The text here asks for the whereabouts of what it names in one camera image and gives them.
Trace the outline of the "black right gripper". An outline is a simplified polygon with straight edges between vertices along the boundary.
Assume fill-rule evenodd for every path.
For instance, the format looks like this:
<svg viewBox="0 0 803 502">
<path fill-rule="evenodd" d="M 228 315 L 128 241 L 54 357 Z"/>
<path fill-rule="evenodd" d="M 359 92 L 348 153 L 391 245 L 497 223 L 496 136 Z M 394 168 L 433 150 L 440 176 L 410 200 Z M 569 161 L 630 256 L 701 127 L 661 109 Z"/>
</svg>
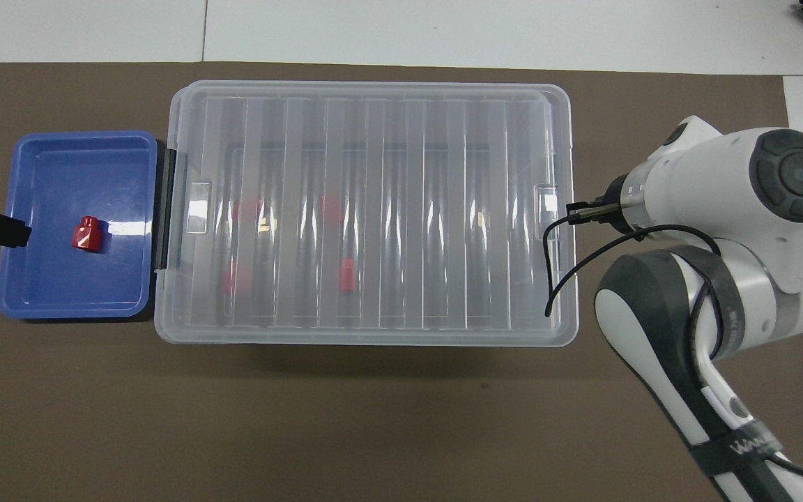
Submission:
<svg viewBox="0 0 803 502">
<path fill-rule="evenodd" d="M 587 222 L 598 222 L 600 225 L 611 225 L 615 231 L 633 231 L 633 226 L 625 219 L 622 212 L 622 188 L 627 175 L 615 178 L 606 188 L 604 194 L 594 200 L 598 204 L 598 213 L 594 216 L 582 214 L 593 207 L 590 201 L 573 202 L 567 205 L 568 225 L 584 225 Z"/>
</svg>

